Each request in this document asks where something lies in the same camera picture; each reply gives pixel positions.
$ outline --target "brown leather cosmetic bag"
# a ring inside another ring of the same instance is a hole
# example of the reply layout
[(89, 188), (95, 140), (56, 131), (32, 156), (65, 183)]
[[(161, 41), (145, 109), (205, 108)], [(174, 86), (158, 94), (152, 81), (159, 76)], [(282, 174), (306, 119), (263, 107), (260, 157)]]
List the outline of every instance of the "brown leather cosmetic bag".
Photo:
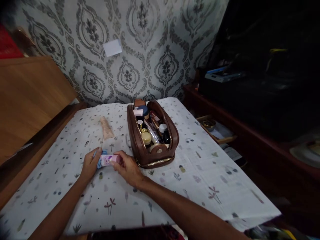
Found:
[(155, 147), (151, 153), (145, 147), (145, 144), (141, 137), (141, 132), (138, 127), (136, 116), (133, 113), (134, 105), (128, 105), (127, 107), (127, 116), (128, 116), (128, 128), (129, 136), (132, 146), (133, 155), (136, 159), (136, 162), (139, 167), (142, 168), (156, 168), (167, 165), (171, 163), (175, 157), (175, 151), (179, 144), (179, 134), (176, 126), (172, 122), (168, 114), (163, 110), (160, 104), (151, 100), (147, 107), (150, 110), (153, 110), (155, 114), (161, 118), (163, 123), (168, 127), (170, 135), (170, 146), (167, 149), (164, 145), (162, 147)]

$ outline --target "wall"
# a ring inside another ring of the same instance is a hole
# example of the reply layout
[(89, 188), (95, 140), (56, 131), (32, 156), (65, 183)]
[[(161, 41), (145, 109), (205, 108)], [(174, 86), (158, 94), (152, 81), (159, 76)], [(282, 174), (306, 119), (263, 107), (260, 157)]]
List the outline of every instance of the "wall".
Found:
[[(2, 23), (22, 26), (90, 105), (169, 96), (207, 61), (228, 0), (16, 0)], [(102, 43), (120, 39), (106, 57)]]

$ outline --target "white paper note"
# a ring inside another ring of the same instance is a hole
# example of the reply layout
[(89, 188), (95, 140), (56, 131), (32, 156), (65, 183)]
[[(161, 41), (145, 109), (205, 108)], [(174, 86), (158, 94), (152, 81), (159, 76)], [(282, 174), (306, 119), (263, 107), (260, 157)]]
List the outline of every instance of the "white paper note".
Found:
[(104, 51), (106, 52), (107, 57), (122, 52), (121, 43), (119, 39), (104, 43), (102, 46)]

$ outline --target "printed tablecloth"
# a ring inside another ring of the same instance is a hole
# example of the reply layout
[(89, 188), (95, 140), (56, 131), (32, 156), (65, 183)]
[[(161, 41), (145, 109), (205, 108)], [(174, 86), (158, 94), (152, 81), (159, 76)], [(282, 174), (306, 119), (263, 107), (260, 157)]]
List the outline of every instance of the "printed tablecloth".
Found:
[[(176, 125), (180, 142), (171, 164), (142, 169), (144, 175), (241, 231), (280, 215), (177, 98), (158, 102)], [(0, 212), (1, 229), (8, 239), (27, 239), (32, 234), (77, 180), (86, 153), (103, 146), (108, 153), (124, 150), (132, 155), (126, 110), (126, 104), (112, 103), (74, 115)], [(102, 140), (100, 116), (107, 118), (114, 138)], [(174, 222), (152, 199), (128, 185), (112, 167), (104, 167), (84, 190), (65, 232), (73, 235), (167, 223)]]

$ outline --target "pink tube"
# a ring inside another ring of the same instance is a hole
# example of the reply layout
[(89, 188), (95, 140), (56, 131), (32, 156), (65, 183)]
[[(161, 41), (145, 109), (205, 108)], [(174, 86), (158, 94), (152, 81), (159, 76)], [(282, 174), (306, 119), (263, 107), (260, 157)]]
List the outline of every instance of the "pink tube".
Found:
[(101, 166), (105, 167), (110, 165), (110, 161), (114, 161), (120, 164), (121, 161), (120, 155), (101, 155)]

